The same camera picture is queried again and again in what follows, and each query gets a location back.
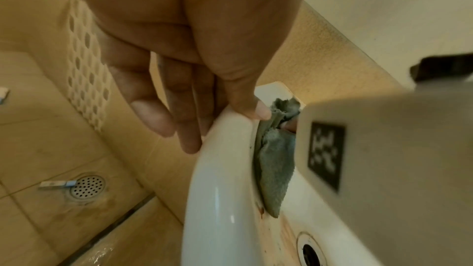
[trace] white perforated panel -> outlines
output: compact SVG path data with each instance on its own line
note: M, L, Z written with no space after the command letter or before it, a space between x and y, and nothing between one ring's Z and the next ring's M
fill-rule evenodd
M101 62L92 13L83 0L71 0L68 47L68 99L95 130L101 131L112 80Z

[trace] finger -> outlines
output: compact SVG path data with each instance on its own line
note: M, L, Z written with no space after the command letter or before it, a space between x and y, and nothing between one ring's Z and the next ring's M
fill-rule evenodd
M188 154L197 153L202 140L192 92L192 65L160 56L158 67L181 148Z
M289 121L282 123L281 124L281 129L290 131L292 133L296 133L298 120L299 120L299 116L296 116L296 117L290 119Z
M215 75L206 66L194 65L192 69L192 87L202 136L207 135L214 119L214 83Z
M222 79L215 77L214 86L215 109L214 117L217 118L225 107L228 105L227 93L225 92L225 84Z
M271 110L255 96L258 77L244 77L225 81L225 91L230 106L250 119L268 120Z
M114 38L97 29L102 60L125 101L140 120L157 134L169 137L175 132L174 120L159 100L149 73L150 52Z

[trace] fingernail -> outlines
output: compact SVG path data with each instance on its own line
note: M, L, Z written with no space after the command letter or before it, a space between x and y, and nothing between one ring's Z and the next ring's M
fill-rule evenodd
M255 113L262 120L269 120L271 118L271 109L261 102L261 100L256 104Z

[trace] floor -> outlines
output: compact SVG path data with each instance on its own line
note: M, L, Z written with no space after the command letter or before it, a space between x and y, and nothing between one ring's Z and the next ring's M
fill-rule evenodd
M10 89L0 105L0 266L57 265L146 198L149 191L27 53L0 52L0 86ZM66 188L38 188L41 181L88 175L105 179L104 190L92 199L75 199ZM136 230L131 218L122 224L127 224L123 229L120 225L116 230L147 244L141 253L146 251L149 256L139 258L144 261L140 265L178 265L182 225L157 199L142 209L133 215L138 219ZM139 229L147 226L144 221L154 228L153 236L140 235ZM133 255L126 250L129 244L116 243L121 233L112 233L115 248L123 247L117 253L127 255L126 265L133 264L129 260Z

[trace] hand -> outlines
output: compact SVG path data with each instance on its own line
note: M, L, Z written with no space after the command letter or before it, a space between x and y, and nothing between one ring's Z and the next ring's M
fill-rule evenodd
M195 153L229 103L253 119L270 110L256 82L283 43L301 0L85 0L94 13L102 60L137 116ZM150 52L169 110L149 74Z

